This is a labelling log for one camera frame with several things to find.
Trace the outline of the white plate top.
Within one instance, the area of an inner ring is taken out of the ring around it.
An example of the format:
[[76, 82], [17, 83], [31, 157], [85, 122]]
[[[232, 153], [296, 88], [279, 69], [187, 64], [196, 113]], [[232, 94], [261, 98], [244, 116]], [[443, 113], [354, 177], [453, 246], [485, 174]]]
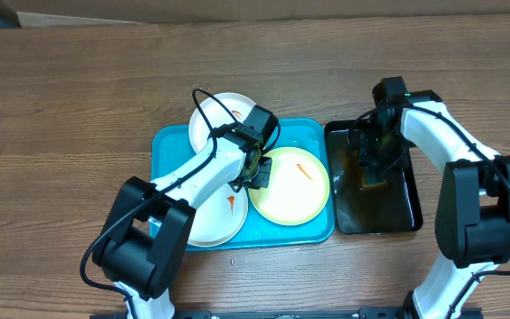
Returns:
[[[233, 120], [244, 122], [247, 115], [256, 104], [249, 97], [238, 93], [219, 93], [216, 94], [215, 97], [229, 109], [234, 117], [230, 117], [228, 112], [225, 111], [219, 103], [214, 101], [211, 97], [208, 97], [200, 103], [200, 107], [213, 128], [232, 123]], [[205, 147], [208, 135], [209, 128], [198, 109], [196, 109], [189, 121], [189, 141], [195, 153], [200, 152]]]

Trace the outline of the yellow green plate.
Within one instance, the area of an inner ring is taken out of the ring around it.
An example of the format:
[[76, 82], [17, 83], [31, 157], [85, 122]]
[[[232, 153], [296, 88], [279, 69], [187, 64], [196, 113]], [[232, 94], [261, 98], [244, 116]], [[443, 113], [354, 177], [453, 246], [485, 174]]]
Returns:
[[314, 219], [328, 202], [328, 173], [308, 151], [281, 147], [267, 155], [272, 160], [266, 188], [250, 189], [256, 210], [270, 222], [296, 226]]

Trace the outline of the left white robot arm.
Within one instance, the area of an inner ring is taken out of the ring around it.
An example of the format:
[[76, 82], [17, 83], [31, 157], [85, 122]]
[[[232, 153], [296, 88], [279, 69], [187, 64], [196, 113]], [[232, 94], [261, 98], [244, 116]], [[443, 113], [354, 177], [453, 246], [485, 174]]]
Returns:
[[185, 254], [197, 209], [222, 186], [233, 191], [269, 184], [266, 144], [278, 119], [256, 105], [241, 122], [212, 128], [204, 149], [172, 173], [126, 180], [98, 237], [84, 253], [83, 282], [121, 294], [127, 318], [171, 318], [168, 288]]

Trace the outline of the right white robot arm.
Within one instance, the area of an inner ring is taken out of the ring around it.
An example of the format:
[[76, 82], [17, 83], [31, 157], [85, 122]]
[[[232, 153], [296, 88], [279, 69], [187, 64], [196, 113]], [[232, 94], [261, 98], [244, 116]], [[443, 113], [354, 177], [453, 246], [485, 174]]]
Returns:
[[510, 155], [481, 144], [432, 90], [411, 92], [402, 77], [372, 90], [375, 107], [352, 124], [359, 186], [384, 185], [418, 147], [442, 183], [435, 236], [439, 255], [406, 296], [398, 318], [462, 318], [462, 306], [487, 276], [510, 276]]

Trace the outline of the green yellow sponge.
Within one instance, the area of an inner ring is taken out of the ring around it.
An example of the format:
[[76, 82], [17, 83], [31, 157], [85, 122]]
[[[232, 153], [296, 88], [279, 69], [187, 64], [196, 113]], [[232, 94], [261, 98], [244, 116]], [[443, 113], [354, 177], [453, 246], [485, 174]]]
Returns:
[[384, 187], [387, 184], [387, 180], [383, 176], [383, 174], [376, 172], [363, 171], [360, 173], [360, 180], [361, 180], [360, 188], [362, 190], [372, 190], [379, 187]]

